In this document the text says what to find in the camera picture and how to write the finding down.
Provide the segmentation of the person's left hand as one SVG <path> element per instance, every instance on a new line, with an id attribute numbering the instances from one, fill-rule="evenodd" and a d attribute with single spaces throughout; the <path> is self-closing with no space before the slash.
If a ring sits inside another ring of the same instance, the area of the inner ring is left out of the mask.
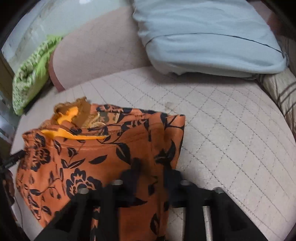
<path id="1" fill-rule="evenodd" d="M 9 200 L 9 205 L 12 206 L 15 203 L 15 188 L 12 172 L 6 170 L 1 177 L 3 178 L 3 186 Z"/>

